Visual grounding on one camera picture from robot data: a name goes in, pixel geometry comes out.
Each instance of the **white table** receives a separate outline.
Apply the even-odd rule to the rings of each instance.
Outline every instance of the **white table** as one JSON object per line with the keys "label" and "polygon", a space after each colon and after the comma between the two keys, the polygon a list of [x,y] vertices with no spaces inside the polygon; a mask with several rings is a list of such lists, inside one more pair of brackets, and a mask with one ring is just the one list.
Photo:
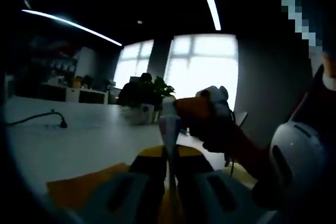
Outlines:
{"label": "white table", "polygon": [[[38,195],[47,192],[48,181],[96,172],[120,162],[131,164],[143,149],[162,144],[157,125],[130,126],[120,116],[118,105],[12,97],[5,104],[6,121],[51,109],[64,115],[67,129],[52,127],[60,123],[57,115],[8,128],[9,145],[18,168]],[[224,168],[224,155],[209,153],[200,141],[180,134],[177,143],[202,151],[214,169]]]}

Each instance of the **window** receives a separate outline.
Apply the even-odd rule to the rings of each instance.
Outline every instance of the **window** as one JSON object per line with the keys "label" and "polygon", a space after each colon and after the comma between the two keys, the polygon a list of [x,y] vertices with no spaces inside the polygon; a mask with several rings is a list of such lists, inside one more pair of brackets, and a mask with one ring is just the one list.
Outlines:
{"label": "window", "polygon": [[141,76],[147,72],[153,40],[125,46],[121,51],[113,80],[116,87],[122,89],[131,76]]}
{"label": "window", "polygon": [[171,43],[165,82],[176,98],[194,97],[199,90],[224,86],[228,104],[235,107],[238,83],[238,46],[233,35],[177,36]]}

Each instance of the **potted plant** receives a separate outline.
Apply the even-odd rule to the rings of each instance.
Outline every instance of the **potted plant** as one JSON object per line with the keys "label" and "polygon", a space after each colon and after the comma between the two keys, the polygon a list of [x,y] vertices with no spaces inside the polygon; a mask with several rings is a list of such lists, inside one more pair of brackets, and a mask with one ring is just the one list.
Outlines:
{"label": "potted plant", "polygon": [[157,76],[152,82],[149,73],[143,73],[137,82],[127,83],[119,93],[117,104],[127,106],[130,117],[140,117],[141,114],[151,114],[150,122],[157,118],[158,111],[162,109],[163,98],[171,96],[174,92],[172,86],[168,86],[164,80]]}

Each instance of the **ceiling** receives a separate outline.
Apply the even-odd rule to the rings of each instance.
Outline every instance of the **ceiling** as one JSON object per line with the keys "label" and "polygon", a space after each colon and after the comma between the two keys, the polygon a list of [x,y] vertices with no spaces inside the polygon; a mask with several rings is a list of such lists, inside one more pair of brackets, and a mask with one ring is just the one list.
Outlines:
{"label": "ceiling", "polygon": [[[217,33],[206,0],[28,0],[32,10],[85,26],[123,45],[179,34]],[[281,0],[215,0],[220,33],[268,37],[293,33]],[[24,27],[75,39],[111,45],[99,37],[54,20],[22,13]]]}

